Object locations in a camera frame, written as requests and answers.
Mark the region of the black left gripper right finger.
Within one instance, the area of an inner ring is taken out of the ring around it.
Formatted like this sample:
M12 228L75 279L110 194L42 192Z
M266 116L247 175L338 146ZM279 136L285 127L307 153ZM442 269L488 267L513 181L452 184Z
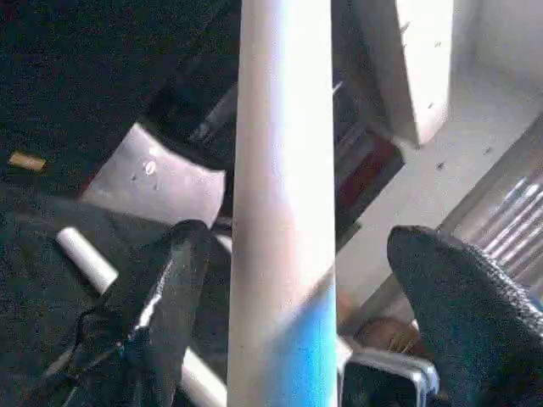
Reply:
M387 258L453 406L542 404L542 308L479 249L396 226Z

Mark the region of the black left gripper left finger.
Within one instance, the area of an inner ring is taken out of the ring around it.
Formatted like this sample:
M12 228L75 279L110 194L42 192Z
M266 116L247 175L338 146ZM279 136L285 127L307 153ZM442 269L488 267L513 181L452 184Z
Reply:
M37 403L170 406L209 265L207 226L173 226L121 272L73 227L57 241L100 298L78 316L74 342L44 373Z

